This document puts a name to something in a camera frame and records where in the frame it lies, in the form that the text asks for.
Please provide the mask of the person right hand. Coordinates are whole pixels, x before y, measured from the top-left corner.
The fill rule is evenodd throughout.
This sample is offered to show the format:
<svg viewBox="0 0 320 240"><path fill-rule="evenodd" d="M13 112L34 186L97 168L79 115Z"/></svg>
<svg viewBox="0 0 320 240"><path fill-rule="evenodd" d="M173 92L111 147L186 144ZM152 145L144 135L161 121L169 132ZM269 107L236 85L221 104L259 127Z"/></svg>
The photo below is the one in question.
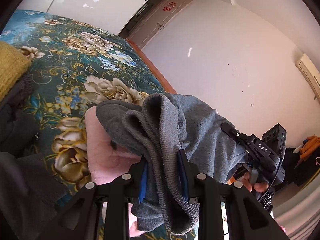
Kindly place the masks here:
<svg viewBox="0 0 320 240"><path fill-rule="evenodd" d="M248 189L249 192L252 192L253 190L255 190L256 192L264 193L268 189L268 183L266 182L251 184L249 180L250 180L250 174L249 172L246 172L241 182L243 183L244 187Z"/></svg>

